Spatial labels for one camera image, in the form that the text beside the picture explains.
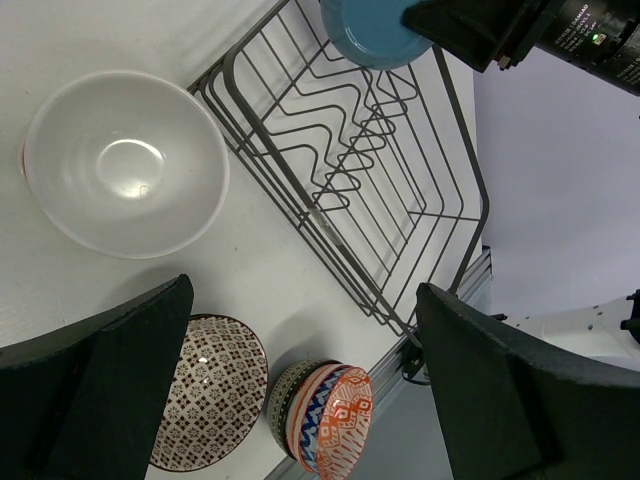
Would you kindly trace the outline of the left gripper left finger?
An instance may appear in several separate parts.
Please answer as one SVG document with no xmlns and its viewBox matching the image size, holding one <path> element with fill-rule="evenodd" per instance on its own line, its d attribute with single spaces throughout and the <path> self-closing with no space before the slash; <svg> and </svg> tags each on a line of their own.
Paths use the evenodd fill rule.
<svg viewBox="0 0 640 480">
<path fill-rule="evenodd" d="M 2 478 L 144 478 L 193 297 L 181 274 L 2 348 Z"/>
</svg>

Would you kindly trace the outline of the blue ceramic bowl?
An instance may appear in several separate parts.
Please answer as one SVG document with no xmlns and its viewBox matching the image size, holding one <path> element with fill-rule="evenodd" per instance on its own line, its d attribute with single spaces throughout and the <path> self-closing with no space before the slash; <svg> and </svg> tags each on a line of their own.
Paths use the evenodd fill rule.
<svg viewBox="0 0 640 480">
<path fill-rule="evenodd" d="M 326 33 L 347 60 L 369 69 L 393 70 L 426 53 L 432 42 L 402 24 L 408 0 L 324 0 Z"/>
</svg>

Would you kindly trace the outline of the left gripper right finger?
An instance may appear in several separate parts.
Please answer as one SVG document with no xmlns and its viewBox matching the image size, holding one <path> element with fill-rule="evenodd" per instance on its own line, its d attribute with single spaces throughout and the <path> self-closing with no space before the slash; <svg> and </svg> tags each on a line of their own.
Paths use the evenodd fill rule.
<svg viewBox="0 0 640 480">
<path fill-rule="evenodd" d="M 427 338 L 461 354 L 431 371 L 455 478 L 638 477 L 639 367 L 559 348 L 432 284 L 418 288 L 417 320 L 425 303 Z"/>
</svg>

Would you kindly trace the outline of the orange bowl white inside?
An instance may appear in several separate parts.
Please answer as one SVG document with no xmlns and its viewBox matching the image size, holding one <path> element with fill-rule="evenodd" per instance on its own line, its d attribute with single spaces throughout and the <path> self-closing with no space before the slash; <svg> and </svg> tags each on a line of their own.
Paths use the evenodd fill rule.
<svg viewBox="0 0 640 480">
<path fill-rule="evenodd" d="M 53 93 L 24 137 L 21 168 L 48 219 L 123 259 L 183 249 L 219 216 L 230 161 L 212 114 L 185 89 L 135 71 L 80 77 Z"/>
</svg>

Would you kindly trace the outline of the brown patterned bowl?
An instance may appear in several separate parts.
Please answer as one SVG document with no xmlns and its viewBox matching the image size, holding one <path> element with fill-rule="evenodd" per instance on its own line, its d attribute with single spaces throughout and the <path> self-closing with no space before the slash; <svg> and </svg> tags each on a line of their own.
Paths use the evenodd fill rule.
<svg viewBox="0 0 640 480">
<path fill-rule="evenodd" d="M 225 458 L 264 405 L 268 360 L 257 335 L 231 317 L 190 318 L 150 464 L 185 473 Z"/>
</svg>

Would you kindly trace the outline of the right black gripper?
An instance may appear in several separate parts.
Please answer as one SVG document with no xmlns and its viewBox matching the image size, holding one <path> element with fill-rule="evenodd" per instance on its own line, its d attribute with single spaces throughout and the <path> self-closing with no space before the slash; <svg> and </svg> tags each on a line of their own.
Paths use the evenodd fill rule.
<svg viewBox="0 0 640 480">
<path fill-rule="evenodd" d="M 509 69 L 539 48 L 639 93 L 637 1 L 420 1 L 401 22 L 476 71 Z"/>
</svg>

